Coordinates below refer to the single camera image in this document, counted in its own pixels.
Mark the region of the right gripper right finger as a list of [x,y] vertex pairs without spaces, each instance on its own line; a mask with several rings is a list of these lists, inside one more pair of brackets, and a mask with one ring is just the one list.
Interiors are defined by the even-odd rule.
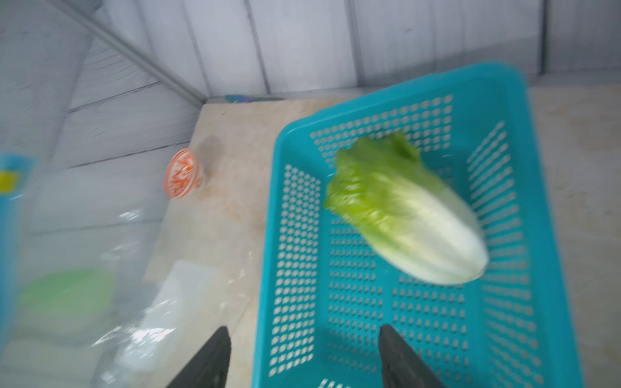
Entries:
[[378,349],[386,388],[445,388],[438,376],[389,324],[381,326]]

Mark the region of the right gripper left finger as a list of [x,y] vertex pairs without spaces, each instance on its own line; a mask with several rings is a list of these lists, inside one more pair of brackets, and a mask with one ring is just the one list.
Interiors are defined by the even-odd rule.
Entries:
[[222,326],[168,384],[168,388],[224,388],[231,363],[231,337]]

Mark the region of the teal plastic basket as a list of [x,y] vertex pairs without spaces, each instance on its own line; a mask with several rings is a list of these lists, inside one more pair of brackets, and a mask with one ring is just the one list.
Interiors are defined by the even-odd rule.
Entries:
[[276,140],[252,386],[380,387],[386,331],[445,387],[583,384],[509,66],[404,82]]

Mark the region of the clear zipper bag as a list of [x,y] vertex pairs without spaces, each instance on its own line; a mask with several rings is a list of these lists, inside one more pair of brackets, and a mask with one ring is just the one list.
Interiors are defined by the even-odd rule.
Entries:
[[1,157],[1,384],[135,387],[162,367],[213,273],[181,260],[158,289],[130,293],[116,274],[144,252],[130,239],[101,264],[17,282],[17,209],[33,162]]

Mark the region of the chinese cabbage top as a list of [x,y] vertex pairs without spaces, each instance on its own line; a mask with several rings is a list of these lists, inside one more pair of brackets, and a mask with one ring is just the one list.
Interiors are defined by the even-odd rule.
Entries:
[[435,175],[404,134],[338,150],[324,206],[384,260],[440,286],[480,278],[490,262],[470,205]]

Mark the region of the chinese cabbage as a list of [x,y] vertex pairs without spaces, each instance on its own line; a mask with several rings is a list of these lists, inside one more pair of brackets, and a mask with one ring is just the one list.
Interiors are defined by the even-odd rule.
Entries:
[[490,262],[470,205],[435,175],[404,134],[338,150],[324,206],[384,260],[440,286],[480,278]]
[[19,292],[19,306],[48,317],[82,318],[109,310],[115,294],[115,276],[88,268],[42,276]]

